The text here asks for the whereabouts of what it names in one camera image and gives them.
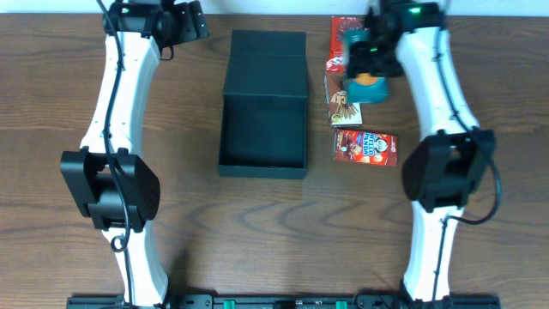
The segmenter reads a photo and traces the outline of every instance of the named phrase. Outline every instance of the open black box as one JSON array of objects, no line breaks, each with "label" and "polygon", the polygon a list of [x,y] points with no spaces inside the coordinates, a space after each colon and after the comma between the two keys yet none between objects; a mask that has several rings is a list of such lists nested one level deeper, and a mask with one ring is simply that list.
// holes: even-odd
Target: open black box
[{"label": "open black box", "polygon": [[220,176],[305,177],[305,33],[233,30]]}]

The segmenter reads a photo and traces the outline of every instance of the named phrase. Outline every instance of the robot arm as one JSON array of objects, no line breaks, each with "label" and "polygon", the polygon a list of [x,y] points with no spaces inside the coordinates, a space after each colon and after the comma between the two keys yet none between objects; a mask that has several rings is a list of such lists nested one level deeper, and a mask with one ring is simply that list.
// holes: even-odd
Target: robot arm
[{"label": "robot arm", "polygon": [[447,219],[462,216],[468,194],[476,190],[486,168],[468,134],[475,134],[491,155],[493,133],[478,130],[463,98],[437,3],[371,3],[365,26],[371,39],[351,47],[347,74],[405,74],[419,119],[420,145],[402,168],[413,207],[412,247],[402,287],[411,301],[442,300],[449,296],[448,268],[457,227],[457,221]]},{"label": "robot arm", "polygon": [[[117,75],[118,48],[114,37],[108,35],[105,74],[94,118],[81,141],[81,151],[63,152],[61,170],[79,210],[92,218],[95,228],[101,229],[109,242],[124,234],[120,192],[112,175],[99,173],[107,165],[103,129],[110,120],[110,150],[122,170],[119,177],[133,230],[127,257],[123,252],[115,252],[124,279],[124,299],[134,306],[156,306],[165,301],[168,277],[160,264],[154,239],[152,220],[160,203],[160,183],[142,161],[143,116],[162,49],[207,37],[208,30],[199,2],[177,5],[173,1],[115,2],[108,14],[124,55],[124,71],[112,115],[106,119]],[[112,34],[108,23],[104,24],[106,32]],[[131,276],[131,287],[127,273]]]}]

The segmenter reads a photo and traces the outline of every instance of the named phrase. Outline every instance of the black mounting rail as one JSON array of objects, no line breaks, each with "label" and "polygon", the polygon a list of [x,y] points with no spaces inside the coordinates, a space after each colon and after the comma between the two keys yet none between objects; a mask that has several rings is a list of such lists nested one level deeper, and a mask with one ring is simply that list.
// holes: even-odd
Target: black mounting rail
[{"label": "black mounting rail", "polygon": [[[122,295],[111,298],[71,297],[67,309],[101,309],[120,306]],[[169,296],[164,309],[500,309],[497,297],[449,297],[431,302],[407,300],[399,294],[360,294],[350,296],[212,296],[189,294]]]}]

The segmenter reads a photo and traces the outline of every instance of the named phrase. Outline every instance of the red snack package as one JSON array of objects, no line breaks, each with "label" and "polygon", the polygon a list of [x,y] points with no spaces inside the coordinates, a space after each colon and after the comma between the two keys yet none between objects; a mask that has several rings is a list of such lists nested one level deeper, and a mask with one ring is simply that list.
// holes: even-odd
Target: red snack package
[{"label": "red snack package", "polygon": [[362,22],[354,17],[332,17],[327,72],[345,72],[343,64],[343,34],[347,30],[362,29]]},{"label": "red snack package", "polygon": [[335,159],[374,165],[396,165],[397,137],[356,130],[335,132]]}]

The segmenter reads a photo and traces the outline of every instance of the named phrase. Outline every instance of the wood grain surface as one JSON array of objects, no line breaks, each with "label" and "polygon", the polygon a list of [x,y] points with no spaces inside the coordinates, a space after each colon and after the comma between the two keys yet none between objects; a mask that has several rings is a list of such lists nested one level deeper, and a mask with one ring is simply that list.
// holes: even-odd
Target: wood grain surface
[{"label": "wood grain surface", "polygon": [[[160,257],[172,291],[352,294],[397,289],[412,208],[401,164],[418,144],[405,78],[363,106],[364,130],[399,136],[397,168],[335,162],[323,89],[328,16],[208,16],[211,38],[175,48],[154,78],[143,151],[161,182]],[[307,32],[311,102],[304,180],[216,172],[231,31]],[[496,219],[459,226],[456,293],[498,294],[504,308],[547,307],[549,287],[549,20],[451,17],[463,92],[497,132],[504,182]],[[79,294],[121,294],[114,256],[80,216],[59,172],[90,123],[104,69],[99,15],[0,15],[0,307],[60,308]],[[492,203],[485,176],[467,216]]]}]

